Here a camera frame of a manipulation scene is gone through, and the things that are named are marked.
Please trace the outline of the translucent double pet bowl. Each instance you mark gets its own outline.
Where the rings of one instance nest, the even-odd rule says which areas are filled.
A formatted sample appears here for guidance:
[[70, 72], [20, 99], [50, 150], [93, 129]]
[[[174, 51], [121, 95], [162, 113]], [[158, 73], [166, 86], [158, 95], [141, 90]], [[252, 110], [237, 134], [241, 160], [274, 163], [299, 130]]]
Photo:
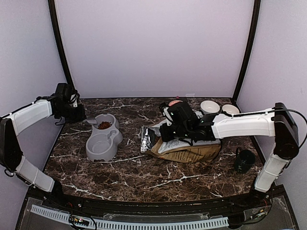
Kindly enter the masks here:
[[[112, 114], [100, 114], [95, 119], [97, 125], [92, 125], [92, 134], [85, 145], [87, 158], [90, 161], [110, 161], [115, 157], [118, 145], [123, 141], [119, 122]], [[103, 121], [111, 122], [112, 126], [104, 130], [97, 129]]]

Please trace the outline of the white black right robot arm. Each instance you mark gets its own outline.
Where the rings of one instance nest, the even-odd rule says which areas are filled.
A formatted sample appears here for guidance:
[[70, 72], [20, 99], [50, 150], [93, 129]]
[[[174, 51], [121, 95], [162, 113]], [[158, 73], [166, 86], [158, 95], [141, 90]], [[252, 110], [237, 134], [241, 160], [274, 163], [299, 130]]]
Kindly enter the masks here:
[[162, 141], [180, 139], [190, 145], [198, 141], [213, 141], [228, 137], [274, 137], [275, 143], [269, 159], [258, 174], [254, 189], [245, 196], [245, 204], [255, 208], [284, 168], [295, 158], [304, 145], [299, 141], [298, 127], [291, 116], [295, 110], [283, 103], [262, 111], [229, 114], [227, 112], [203, 115], [199, 118], [185, 101], [162, 103], [159, 110], [166, 122], [160, 128]]

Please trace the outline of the brown pet food bag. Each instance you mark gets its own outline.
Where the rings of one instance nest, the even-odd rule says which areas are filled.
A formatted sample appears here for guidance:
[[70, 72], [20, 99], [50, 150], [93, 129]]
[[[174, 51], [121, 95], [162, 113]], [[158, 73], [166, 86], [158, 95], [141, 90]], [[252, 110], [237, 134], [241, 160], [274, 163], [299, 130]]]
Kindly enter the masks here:
[[141, 153], [155, 158], [176, 161], [180, 163], [196, 163], [212, 161], [219, 154], [222, 143], [215, 141], [198, 141], [189, 145], [189, 140], [181, 141], [178, 138], [163, 142], [159, 127], [166, 123], [162, 120], [154, 126], [141, 127]]

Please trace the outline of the silver metal scoop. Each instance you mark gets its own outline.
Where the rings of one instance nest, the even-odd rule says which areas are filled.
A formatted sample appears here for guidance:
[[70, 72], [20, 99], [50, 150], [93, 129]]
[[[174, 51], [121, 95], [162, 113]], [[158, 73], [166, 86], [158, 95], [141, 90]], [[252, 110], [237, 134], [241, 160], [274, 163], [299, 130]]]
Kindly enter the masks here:
[[97, 120], [95, 118], [85, 119], [83, 123], [88, 126], [97, 125]]

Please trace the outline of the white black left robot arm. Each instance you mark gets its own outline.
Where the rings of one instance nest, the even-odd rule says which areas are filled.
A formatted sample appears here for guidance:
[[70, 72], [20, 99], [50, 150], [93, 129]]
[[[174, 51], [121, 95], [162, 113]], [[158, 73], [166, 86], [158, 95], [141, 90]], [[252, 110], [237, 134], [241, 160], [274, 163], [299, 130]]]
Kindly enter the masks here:
[[68, 199], [61, 183], [46, 175], [31, 160], [44, 150], [48, 125], [42, 121], [55, 118], [65, 123], [86, 119], [78, 91], [67, 83], [59, 83], [50, 96], [38, 96], [33, 102], [0, 118], [0, 164], [8, 177], [17, 176], [45, 193], [57, 209], [63, 209]]

